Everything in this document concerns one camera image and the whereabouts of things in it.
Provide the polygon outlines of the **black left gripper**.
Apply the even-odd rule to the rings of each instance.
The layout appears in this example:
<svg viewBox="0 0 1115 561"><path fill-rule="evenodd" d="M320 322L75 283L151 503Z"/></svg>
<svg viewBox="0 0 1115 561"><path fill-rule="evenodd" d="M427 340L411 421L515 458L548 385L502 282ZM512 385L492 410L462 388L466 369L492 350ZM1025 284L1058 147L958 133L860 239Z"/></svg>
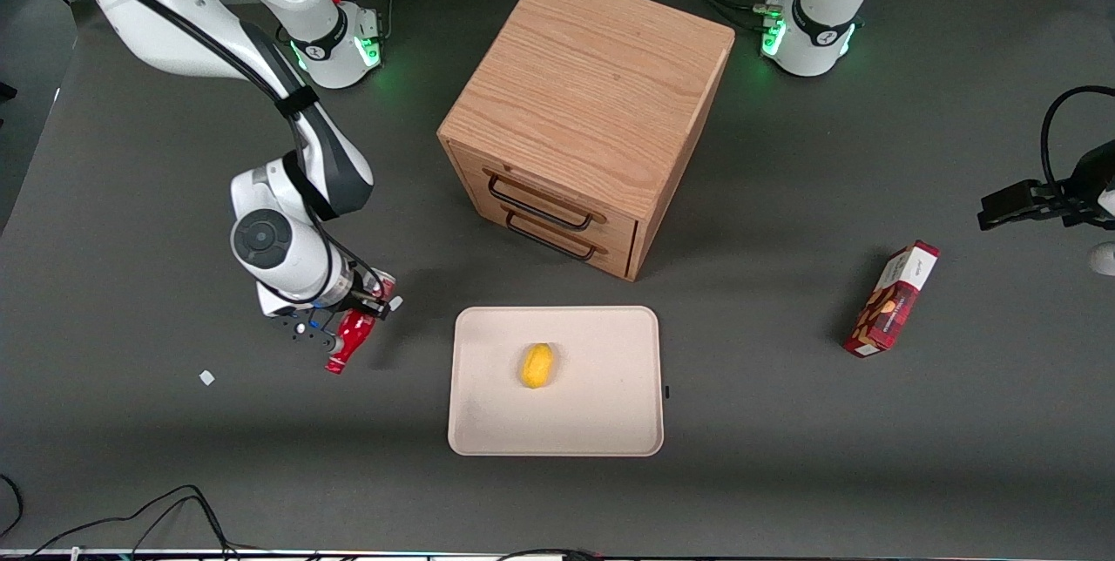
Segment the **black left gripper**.
<svg viewBox="0 0 1115 561"><path fill-rule="evenodd" d="M1051 188L1051 211L1061 219L1064 228L1114 226L1114 141L1085 153L1067 178L1054 177L1049 144L1043 143L1043 174ZM1022 220L1047 217L1044 184L1038 180L1021 180L981 199L978 224L986 232Z"/></svg>

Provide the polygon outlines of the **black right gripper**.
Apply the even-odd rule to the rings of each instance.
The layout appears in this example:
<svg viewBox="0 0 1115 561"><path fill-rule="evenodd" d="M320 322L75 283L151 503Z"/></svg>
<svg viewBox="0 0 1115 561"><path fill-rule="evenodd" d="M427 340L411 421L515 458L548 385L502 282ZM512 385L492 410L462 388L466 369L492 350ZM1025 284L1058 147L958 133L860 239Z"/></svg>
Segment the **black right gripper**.
<svg viewBox="0 0 1115 561"><path fill-rule="evenodd" d="M330 315L322 325L324 333L343 332L349 319L348 310L370 315L374 319L386 319L391 312L389 275L380 270L351 272L343 294L340 290L330 291L323 299L316 301L314 310Z"/></svg>

